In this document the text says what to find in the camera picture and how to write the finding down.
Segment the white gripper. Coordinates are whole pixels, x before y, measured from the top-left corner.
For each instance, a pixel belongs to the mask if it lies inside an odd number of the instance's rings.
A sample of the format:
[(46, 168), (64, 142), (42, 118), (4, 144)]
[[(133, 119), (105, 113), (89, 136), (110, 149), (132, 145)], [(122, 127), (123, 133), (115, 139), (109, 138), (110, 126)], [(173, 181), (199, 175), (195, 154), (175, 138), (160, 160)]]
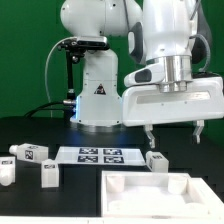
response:
[(151, 148), (156, 124), (194, 121), (193, 142), (201, 142), (203, 120), (224, 117), (221, 76), (194, 79), (184, 92), (162, 93), (157, 85), (136, 86), (123, 93), (122, 120), (125, 126), (144, 126)]

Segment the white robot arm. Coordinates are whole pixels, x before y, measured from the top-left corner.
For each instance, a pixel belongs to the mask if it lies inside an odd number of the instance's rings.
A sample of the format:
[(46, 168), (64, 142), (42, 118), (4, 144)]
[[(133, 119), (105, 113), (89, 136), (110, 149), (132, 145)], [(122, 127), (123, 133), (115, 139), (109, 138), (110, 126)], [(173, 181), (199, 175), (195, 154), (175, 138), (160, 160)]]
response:
[(210, 61), (211, 33), (200, 0), (65, 0), (72, 63), (82, 62), (83, 88), (71, 122), (88, 129), (154, 126), (224, 117), (221, 76)]

